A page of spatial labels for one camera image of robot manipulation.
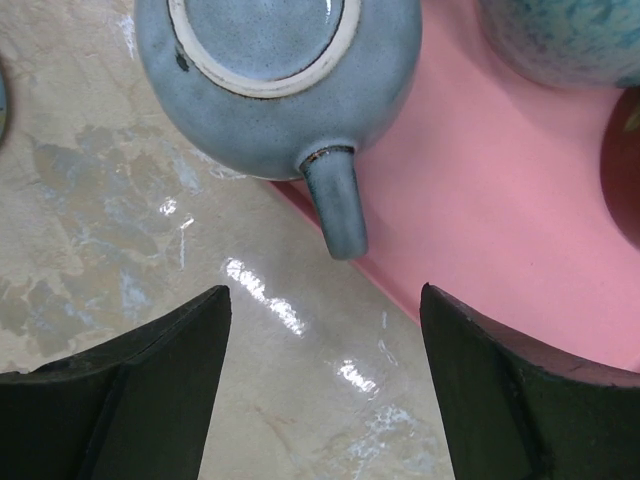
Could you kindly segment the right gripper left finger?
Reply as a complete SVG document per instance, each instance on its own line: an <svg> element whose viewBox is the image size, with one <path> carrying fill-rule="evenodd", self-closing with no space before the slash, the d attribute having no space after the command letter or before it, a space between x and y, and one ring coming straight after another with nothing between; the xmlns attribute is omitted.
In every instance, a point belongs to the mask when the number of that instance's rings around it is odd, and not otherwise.
<svg viewBox="0 0 640 480"><path fill-rule="evenodd" d="M1 377L5 479L198 477L231 327L225 286L83 352Z"/></svg>

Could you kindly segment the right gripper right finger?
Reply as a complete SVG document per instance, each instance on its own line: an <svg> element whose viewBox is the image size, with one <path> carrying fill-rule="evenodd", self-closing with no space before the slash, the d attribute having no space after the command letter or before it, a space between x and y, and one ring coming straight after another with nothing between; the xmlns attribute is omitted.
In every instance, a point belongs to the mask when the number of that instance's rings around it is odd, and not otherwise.
<svg viewBox="0 0 640 480"><path fill-rule="evenodd" d="M636 479L639 376L425 284L420 322L457 479Z"/></svg>

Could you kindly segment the dark red mug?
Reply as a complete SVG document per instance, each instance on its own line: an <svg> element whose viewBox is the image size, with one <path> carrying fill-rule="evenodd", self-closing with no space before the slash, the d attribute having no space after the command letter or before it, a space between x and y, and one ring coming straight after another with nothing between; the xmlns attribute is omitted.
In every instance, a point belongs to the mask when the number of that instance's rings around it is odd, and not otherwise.
<svg viewBox="0 0 640 480"><path fill-rule="evenodd" d="M626 89L606 126L600 154L603 198L614 223L639 247L639 88Z"/></svg>

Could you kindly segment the grey-blue mug front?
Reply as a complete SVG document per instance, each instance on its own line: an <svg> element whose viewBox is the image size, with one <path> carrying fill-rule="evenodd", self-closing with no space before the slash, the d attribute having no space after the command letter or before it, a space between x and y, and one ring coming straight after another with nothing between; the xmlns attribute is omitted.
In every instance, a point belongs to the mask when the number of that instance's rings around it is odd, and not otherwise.
<svg viewBox="0 0 640 480"><path fill-rule="evenodd" d="M417 1L138 1L136 41L162 109L239 173L303 180L330 255L368 239L356 154L392 124L422 42Z"/></svg>

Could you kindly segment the blue butterfly mug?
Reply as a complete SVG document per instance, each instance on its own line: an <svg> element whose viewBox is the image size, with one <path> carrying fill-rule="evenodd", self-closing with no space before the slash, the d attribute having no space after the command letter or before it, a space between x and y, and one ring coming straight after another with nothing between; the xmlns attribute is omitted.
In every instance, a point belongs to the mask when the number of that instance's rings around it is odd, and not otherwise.
<svg viewBox="0 0 640 480"><path fill-rule="evenodd" d="M4 65L0 71L0 143L4 144L10 129L12 108L11 90Z"/></svg>

